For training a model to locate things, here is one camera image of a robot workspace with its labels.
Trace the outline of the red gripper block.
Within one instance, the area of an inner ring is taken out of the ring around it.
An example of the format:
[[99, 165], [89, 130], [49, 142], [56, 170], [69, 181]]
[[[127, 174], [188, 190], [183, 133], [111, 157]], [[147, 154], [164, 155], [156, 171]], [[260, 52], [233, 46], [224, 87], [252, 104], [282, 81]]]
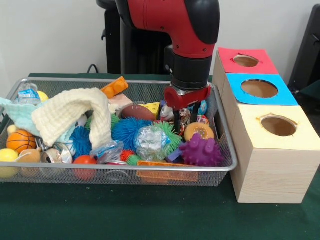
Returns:
[[181, 131], [180, 110], [194, 104], [191, 112], [191, 122], [195, 123], [198, 118], [201, 102], [210, 95], [210, 92], [211, 87], [208, 85], [195, 91], [184, 91], [173, 86], [165, 88], [164, 100], [167, 106], [174, 110], [174, 129], [176, 133]]

